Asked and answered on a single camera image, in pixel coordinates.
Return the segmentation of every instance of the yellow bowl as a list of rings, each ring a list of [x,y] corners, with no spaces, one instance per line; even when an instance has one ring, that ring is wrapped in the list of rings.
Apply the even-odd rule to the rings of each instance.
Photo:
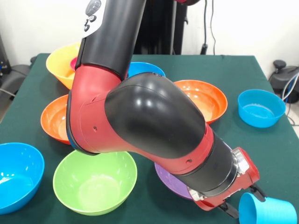
[[[49,55],[46,67],[69,90],[74,81],[75,72],[71,69],[71,61],[78,56],[80,43],[64,46]]]

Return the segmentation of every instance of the pink bowl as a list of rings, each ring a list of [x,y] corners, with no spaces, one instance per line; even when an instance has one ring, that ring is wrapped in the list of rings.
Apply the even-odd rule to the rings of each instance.
[[[72,70],[75,70],[76,62],[77,62],[77,57],[75,57],[73,60],[71,60],[70,66],[71,66]]]

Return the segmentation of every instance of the purple bowl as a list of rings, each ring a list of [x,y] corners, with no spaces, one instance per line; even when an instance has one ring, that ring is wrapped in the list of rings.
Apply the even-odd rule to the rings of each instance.
[[[163,169],[161,166],[155,163],[155,169],[156,172],[160,178],[160,180],[174,193],[177,195],[192,200],[189,191],[187,189],[187,186],[181,182],[178,178],[167,172],[165,169]]]

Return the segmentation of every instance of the table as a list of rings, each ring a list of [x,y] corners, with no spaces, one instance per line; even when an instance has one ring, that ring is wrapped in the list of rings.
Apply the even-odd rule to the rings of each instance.
[[[48,54],[40,54],[11,108],[0,124],[0,143],[24,142],[38,148],[45,159],[45,173],[34,198],[21,210],[0,216],[1,224],[232,224],[238,223],[219,209],[206,212],[193,202],[169,191],[155,173],[153,162],[132,154],[138,180],[126,202],[115,211],[87,217],[64,207],[55,197],[52,178],[60,161],[73,149],[49,137],[40,116],[52,100],[68,90],[45,66]],[[253,56],[134,56],[161,67],[172,81],[199,79],[219,87],[228,98],[228,110],[211,126],[232,148],[241,146],[257,165],[259,186],[268,196],[291,202],[299,210],[299,140],[283,116],[273,127],[258,129],[238,116],[238,95],[247,89],[271,91]],[[238,207],[238,192],[228,202]]]

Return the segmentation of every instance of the cyan cup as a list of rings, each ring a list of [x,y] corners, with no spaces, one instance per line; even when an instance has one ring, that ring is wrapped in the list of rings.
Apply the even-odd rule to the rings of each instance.
[[[259,201],[253,194],[242,195],[239,204],[240,224],[297,224],[294,206],[286,201],[267,197]]]

